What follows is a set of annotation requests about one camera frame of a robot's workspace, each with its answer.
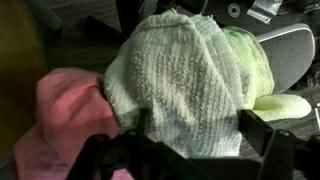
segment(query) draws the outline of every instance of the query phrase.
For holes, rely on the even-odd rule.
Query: pink cloth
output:
[[[89,136],[118,134],[120,127],[102,92],[101,75],[76,68],[54,70],[39,81],[38,122],[14,149],[19,179],[65,179]],[[132,177],[119,170],[113,179]]]

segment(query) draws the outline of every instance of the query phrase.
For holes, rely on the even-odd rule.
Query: light green towel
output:
[[[226,27],[223,32],[241,66],[244,108],[264,121],[302,118],[311,106],[296,95],[272,95],[274,81],[267,56],[255,37],[241,28]]]

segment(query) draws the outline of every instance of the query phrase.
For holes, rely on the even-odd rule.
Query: floor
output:
[[[62,19],[63,32],[61,39],[55,43],[46,39],[47,32],[39,26],[46,48],[47,64],[50,69],[59,67],[80,67],[103,73],[106,67],[117,56],[119,45],[100,41],[86,36],[82,25],[87,15],[119,29],[117,11],[114,1],[107,0],[45,0]],[[145,16],[152,14],[155,1],[146,2]],[[309,89],[300,92],[288,91],[306,98],[313,107],[320,102],[320,91]],[[312,134],[319,133],[315,112],[299,120],[281,120],[269,123],[274,129],[287,129],[301,139],[308,139]],[[260,160],[252,148],[244,141],[241,145],[243,157]],[[295,180],[304,179],[295,172]]]

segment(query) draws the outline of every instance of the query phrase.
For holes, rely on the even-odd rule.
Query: chair backrest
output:
[[[275,82],[274,94],[296,83],[311,66],[315,42],[306,24],[293,24],[256,36],[265,50]]]

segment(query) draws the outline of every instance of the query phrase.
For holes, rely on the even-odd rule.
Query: textured white towel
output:
[[[146,134],[184,157],[238,155],[241,87],[238,60],[212,18],[174,12],[139,24],[105,73],[122,127],[148,108]]]

